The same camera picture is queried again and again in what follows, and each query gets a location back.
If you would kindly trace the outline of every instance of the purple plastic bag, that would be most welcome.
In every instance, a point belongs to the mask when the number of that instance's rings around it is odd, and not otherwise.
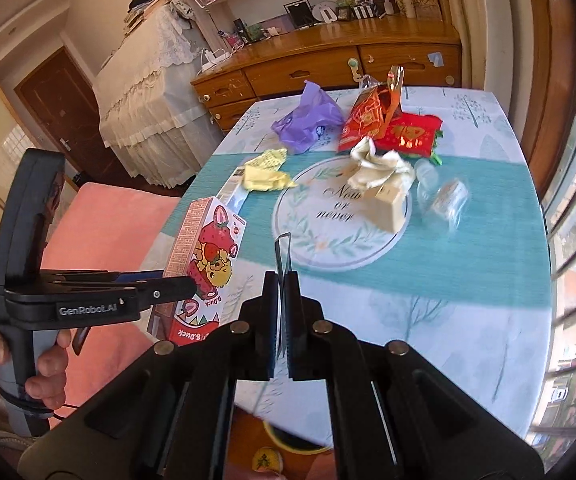
[[[291,153],[303,153],[319,139],[318,129],[342,124],[339,105],[318,84],[306,81],[299,106],[271,128]]]

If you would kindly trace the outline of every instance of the white circular tablecloth print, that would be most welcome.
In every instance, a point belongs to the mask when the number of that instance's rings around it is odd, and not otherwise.
[[[279,196],[273,211],[273,235],[290,232],[290,257],[304,267],[341,272],[370,264],[388,252],[406,230],[412,199],[404,203],[405,221],[393,234],[364,215],[361,193],[348,186],[348,158],[335,156],[299,173],[297,187]]]

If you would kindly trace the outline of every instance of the b.duck box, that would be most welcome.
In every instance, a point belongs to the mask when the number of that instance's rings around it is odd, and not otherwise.
[[[197,293],[175,305],[168,339],[201,341],[220,323],[246,221],[215,197],[195,200],[181,225],[164,277],[190,276]]]

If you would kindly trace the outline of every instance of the wooden dresser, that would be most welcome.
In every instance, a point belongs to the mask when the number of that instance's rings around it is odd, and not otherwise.
[[[434,52],[441,53],[442,63],[428,58]],[[386,80],[392,65],[403,65],[406,85],[461,85],[462,50],[455,28],[402,16],[318,25],[254,43],[203,72],[192,85],[228,132],[252,103],[299,94],[306,79],[325,89],[356,88],[351,59],[359,75],[379,81]]]

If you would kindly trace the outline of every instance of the black photo frame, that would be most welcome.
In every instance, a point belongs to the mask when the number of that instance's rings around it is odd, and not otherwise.
[[[312,15],[312,6],[308,0],[297,0],[290,4],[285,4],[284,9],[294,28],[310,27],[317,23]]]

